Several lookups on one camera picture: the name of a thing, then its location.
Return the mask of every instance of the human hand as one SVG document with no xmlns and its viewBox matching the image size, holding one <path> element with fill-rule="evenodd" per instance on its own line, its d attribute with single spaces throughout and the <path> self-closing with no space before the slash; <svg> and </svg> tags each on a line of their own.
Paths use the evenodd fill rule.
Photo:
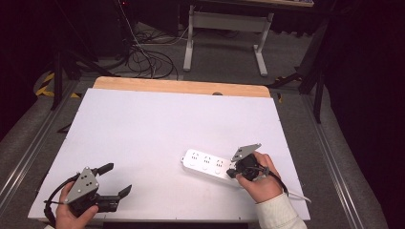
<svg viewBox="0 0 405 229">
<path fill-rule="evenodd" d="M 73 181 L 65 185 L 61 191 L 59 202 L 65 200 L 73 186 Z M 56 229 L 83 229 L 97 212 L 98 206 L 94 205 L 77 218 L 72 214 L 67 204 L 59 204 L 56 208 Z"/>
<path fill-rule="evenodd" d="M 269 155 L 263 155 L 258 152 L 254 152 L 253 155 L 261 165 L 268 167 L 274 175 L 280 177 Z M 263 177 L 256 181 L 249 181 L 241 174 L 238 174 L 236 175 L 236 179 L 257 203 L 268 201 L 283 194 L 281 185 L 272 176 Z"/>
</svg>

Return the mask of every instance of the gray floor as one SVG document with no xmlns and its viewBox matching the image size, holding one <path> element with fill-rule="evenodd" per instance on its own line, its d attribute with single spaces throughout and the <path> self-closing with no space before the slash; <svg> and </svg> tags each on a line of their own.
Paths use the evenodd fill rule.
<svg viewBox="0 0 405 229">
<path fill-rule="evenodd" d="M 299 66 L 310 42 L 310 37 L 296 38 L 271 32 L 263 50 L 269 76 L 261 77 L 252 51 L 252 45 L 259 38 L 259 34 L 247 32 L 240 32 L 234 38 L 225 38 L 212 31 L 200 32 L 194 39 L 189 73 L 182 70 L 184 40 L 172 46 L 145 46 L 145 49 L 169 55 L 179 71 L 180 80 L 263 85 L 272 83 L 277 76 L 294 73 L 294 67 Z M 75 93 L 85 94 L 95 79 L 95 75 L 87 74 L 78 82 L 65 82 L 65 91 L 72 87 Z M 172 75 L 170 79 L 176 79 L 176 76 Z M 298 82 L 292 82 L 282 89 L 272 90 L 272 96 L 277 97 L 276 93 L 282 96 L 281 101 L 275 99 L 276 107 L 304 194 L 312 199 L 309 204 L 311 220 L 306 222 L 308 228 L 387 228 L 381 208 L 340 132 L 330 109 L 327 90 L 322 105 L 322 124 L 317 125 L 310 113 L 313 96 L 298 94 L 297 85 Z M 21 158 L 33 159 L 25 165 L 28 170 L 19 174 L 21 179 L 15 181 L 15 189 L 7 195 L 4 189 L 2 191 L 1 197 L 8 198 L 2 200 L 1 228 L 44 227 L 39 221 L 27 219 L 27 215 L 35 190 L 64 140 L 65 135 L 56 131 L 74 120 L 81 98 L 67 96 L 60 110 L 53 112 L 50 111 L 52 102 L 51 97 L 39 96 L 0 143 L 2 187 L 10 185 L 8 180 L 19 172 L 15 168 L 23 166 L 19 164 Z M 44 123 L 52 123 L 49 130 L 43 129 Z"/>
</svg>

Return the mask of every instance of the white power strip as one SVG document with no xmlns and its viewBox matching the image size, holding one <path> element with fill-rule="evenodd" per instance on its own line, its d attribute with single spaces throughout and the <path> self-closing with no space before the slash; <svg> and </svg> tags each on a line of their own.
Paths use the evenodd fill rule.
<svg viewBox="0 0 405 229">
<path fill-rule="evenodd" d="M 196 150 L 188 150 L 181 159 L 185 171 L 203 177 L 215 179 L 219 182 L 241 187 L 238 180 L 229 177 L 228 169 L 235 169 L 235 162 L 212 156 Z"/>
</svg>

